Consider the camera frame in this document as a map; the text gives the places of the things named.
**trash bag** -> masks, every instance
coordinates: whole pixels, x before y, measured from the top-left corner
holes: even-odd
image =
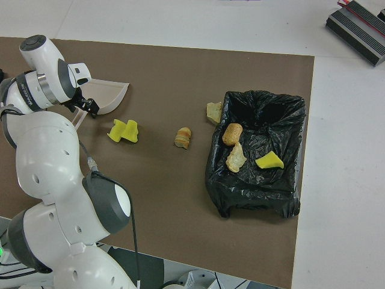
[[[274,209],[284,218],[298,215],[297,160],[305,116],[305,101],[300,96],[265,91],[226,93],[205,176],[207,191],[222,217],[230,217],[231,207]],[[239,142],[247,161],[238,173],[226,166],[233,147],[226,146],[222,136],[230,123],[243,127]],[[256,165],[255,160],[270,151],[283,161],[284,169]]]

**yellow sponge piece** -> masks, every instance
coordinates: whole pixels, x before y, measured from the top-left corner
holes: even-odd
[[[127,124],[118,119],[114,119],[114,126],[107,134],[114,142],[119,142],[121,138],[125,138],[133,143],[138,142],[138,123],[134,120],[129,120]]]
[[[271,167],[284,168],[283,161],[273,151],[269,152],[264,157],[255,160],[255,162],[261,169],[269,169]]]

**brown table surface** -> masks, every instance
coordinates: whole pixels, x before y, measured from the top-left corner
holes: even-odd
[[[21,42],[0,37],[0,68],[8,77],[29,70],[19,52]],[[206,119],[206,104],[222,101],[226,91],[268,90],[302,96],[309,111],[313,57],[70,40],[54,43],[67,62],[86,63],[93,78],[130,83],[115,111],[96,119],[87,116],[78,134],[101,172],[131,191],[140,252],[290,288],[297,217],[285,220],[272,211],[233,210],[225,220],[206,192],[205,167],[214,131]],[[70,117],[63,107],[53,110]],[[137,121],[139,142],[110,140],[106,134],[114,119]],[[187,151],[173,145],[176,131],[183,126],[192,130]],[[38,200],[18,187],[15,150],[4,137],[0,149],[0,215],[12,218]],[[81,157],[86,174],[83,153]],[[133,249],[131,226],[105,242]]]

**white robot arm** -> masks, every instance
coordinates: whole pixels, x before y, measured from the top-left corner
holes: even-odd
[[[131,202],[126,190],[97,170],[84,177],[75,127],[43,110],[71,100],[90,73],[83,63],[67,64],[45,36],[27,38],[20,51],[33,71],[1,83],[1,120],[16,148],[20,187],[42,202],[12,219],[0,238],[3,249],[36,272],[52,272],[55,289],[136,288],[95,246],[127,225]],[[0,288],[21,285],[28,285],[26,277],[0,277]]]

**white floor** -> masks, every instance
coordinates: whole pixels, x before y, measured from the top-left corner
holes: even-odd
[[[383,288],[385,64],[325,29],[336,2],[0,0],[0,36],[315,55],[292,288]]]

